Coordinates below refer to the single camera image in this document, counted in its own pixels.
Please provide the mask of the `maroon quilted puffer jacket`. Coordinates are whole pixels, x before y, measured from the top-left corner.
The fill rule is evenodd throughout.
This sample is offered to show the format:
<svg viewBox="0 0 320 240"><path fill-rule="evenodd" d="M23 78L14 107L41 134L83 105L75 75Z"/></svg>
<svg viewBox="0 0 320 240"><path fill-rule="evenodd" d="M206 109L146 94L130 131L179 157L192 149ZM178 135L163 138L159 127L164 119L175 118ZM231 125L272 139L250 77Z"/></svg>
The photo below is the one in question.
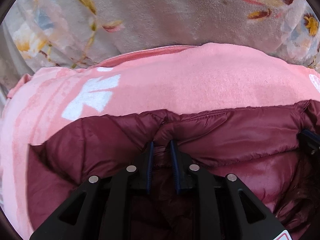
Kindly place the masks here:
<svg viewBox="0 0 320 240"><path fill-rule="evenodd" d="M213 174L236 174L300 239L319 207L319 162L300 151L297 136L319 133L319 102L247 107L178 115L167 110L76 120L39 146L30 146L27 205L37 229L90 176L127 167L155 146L153 185L171 207L166 146L173 140Z"/></svg>

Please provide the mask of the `pink fleece blanket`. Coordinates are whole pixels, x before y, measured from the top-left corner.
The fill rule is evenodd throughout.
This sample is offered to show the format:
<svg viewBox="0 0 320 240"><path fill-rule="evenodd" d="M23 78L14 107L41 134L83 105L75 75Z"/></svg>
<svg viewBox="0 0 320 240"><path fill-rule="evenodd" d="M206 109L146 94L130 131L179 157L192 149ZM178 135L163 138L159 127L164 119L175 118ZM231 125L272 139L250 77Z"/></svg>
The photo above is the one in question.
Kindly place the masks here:
<svg viewBox="0 0 320 240"><path fill-rule="evenodd" d="M88 68L47 67L25 74L1 116L4 212L23 239L27 214L27 149L69 123L93 115L157 109L177 114L291 105L319 100L319 74L262 51L233 44L135 51Z"/></svg>

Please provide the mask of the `grey floral quilt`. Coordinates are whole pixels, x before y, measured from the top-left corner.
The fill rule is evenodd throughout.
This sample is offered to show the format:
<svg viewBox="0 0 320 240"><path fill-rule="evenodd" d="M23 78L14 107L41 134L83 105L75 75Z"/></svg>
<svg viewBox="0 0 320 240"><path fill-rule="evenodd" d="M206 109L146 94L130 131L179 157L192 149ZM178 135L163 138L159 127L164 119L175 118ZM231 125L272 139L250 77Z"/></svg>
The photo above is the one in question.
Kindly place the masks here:
<svg viewBox="0 0 320 240"><path fill-rule="evenodd" d="M1 85L175 44L232 43L319 69L307 0L16 0L1 23Z"/></svg>

